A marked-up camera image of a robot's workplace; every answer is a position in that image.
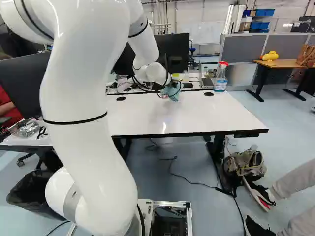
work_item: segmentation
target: sneaker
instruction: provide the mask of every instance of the sneaker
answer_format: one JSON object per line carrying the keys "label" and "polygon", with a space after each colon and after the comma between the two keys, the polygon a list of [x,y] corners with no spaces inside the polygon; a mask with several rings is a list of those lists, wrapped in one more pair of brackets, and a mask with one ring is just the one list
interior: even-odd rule
{"label": "sneaker", "polygon": [[247,187],[251,195],[264,209],[264,211],[269,212],[271,207],[276,205],[276,198],[268,188],[265,188],[261,185],[256,185],[253,182],[246,181],[245,177],[243,177],[243,182],[245,187]]}
{"label": "sneaker", "polygon": [[247,236],[276,236],[270,229],[264,229],[249,216],[246,216],[244,227]]}

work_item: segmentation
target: black shoe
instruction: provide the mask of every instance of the black shoe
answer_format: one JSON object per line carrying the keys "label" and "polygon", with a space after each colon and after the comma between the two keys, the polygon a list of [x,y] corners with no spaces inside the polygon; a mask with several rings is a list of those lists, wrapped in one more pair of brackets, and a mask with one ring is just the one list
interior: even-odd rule
{"label": "black shoe", "polygon": [[259,224],[253,221],[249,216],[246,216],[245,222],[245,232],[247,236],[277,236],[270,229],[264,229]]}

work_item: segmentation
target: gray partition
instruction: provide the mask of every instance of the gray partition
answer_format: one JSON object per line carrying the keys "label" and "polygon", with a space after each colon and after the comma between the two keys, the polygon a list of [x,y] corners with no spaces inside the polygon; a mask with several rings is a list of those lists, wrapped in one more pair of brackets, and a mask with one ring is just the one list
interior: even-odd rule
{"label": "gray partition", "polygon": [[297,59],[307,37],[307,34],[270,35],[263,54],[276,51],[279,59]]}
{"label": "gray partition", "polygon": [[224,41],[221,60],[229,63],[251,62],[258,59],[267,35],[230,36]]}
{"label": "gray partition", "polygon": [[307,43],[310,46],[315,46],[315,35],[312,35]]}

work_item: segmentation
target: yellow object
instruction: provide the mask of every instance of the yellow object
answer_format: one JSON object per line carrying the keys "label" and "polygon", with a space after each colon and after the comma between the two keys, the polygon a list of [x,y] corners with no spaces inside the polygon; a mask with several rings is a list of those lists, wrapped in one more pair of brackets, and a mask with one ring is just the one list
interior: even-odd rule
{"label": "yellow object", "polygon": [[180,76],[179,76],[179,73],[174,73],[174,74],[172,74],[172,79],[173,79],[173,80],[180,80],[179,77],[180,77]]}
{"label": "yellow object", "polygon": [[270,51],[269,53],[262,56],[262,60],[273,61],[278,59],[279,55],[275,51]]}

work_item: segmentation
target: red bottle cap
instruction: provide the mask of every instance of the red bottle cap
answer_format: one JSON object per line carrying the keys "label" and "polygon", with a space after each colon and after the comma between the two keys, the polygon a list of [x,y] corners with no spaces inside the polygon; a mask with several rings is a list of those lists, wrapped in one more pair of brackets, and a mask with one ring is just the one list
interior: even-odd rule
{"label": "red bottle cap", "polygon": [[226,61],[219,61],[219,64],[228,66],[228,62],[226,62]]}

